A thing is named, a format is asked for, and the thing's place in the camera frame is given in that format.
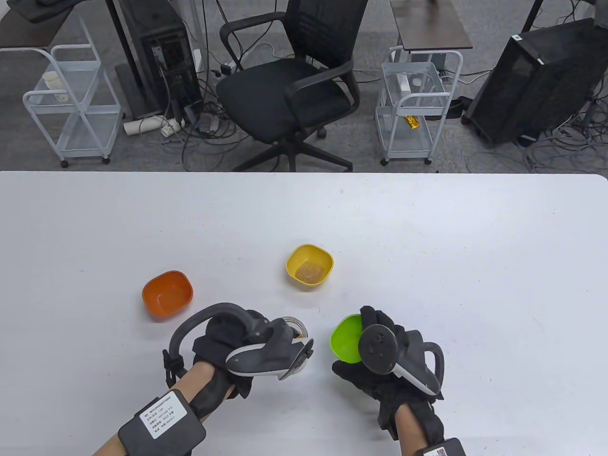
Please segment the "person's left hand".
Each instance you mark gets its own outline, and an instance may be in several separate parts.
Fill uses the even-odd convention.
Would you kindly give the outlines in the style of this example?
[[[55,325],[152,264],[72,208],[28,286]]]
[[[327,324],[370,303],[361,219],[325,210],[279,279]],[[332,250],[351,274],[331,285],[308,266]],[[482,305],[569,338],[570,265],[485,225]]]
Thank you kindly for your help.
[[[194,365],[200,362],[210,363],[215,373],[211,382],[199,391],[191,400],[192,407],[201,408],[204,404],[220,404],[220,393],[229,399],[241,396],[247,398],[252,388],[252,377],[238,376],[226,368],[226,358],[231,352],[252,345],[247,338],[247,330],[239,319],[230,315],[215,316],[207,323],[204,336],[198,337],[193,344],[195,353]]]

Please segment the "person's right hand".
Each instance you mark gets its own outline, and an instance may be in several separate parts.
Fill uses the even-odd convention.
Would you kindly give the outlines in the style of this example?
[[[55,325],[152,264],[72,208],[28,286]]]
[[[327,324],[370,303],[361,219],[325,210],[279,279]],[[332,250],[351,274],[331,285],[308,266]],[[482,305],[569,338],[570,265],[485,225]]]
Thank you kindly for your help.
[[[441,347],[405,330],[380,310],[363,306],[361,335],[355,344],[360,361],[336,359],[332,371],[380,404],[378,424],[397,439],[397,411],[406,405],[431,444],[443,442],[444,425],[434,411],[443,400],[445,358]]]

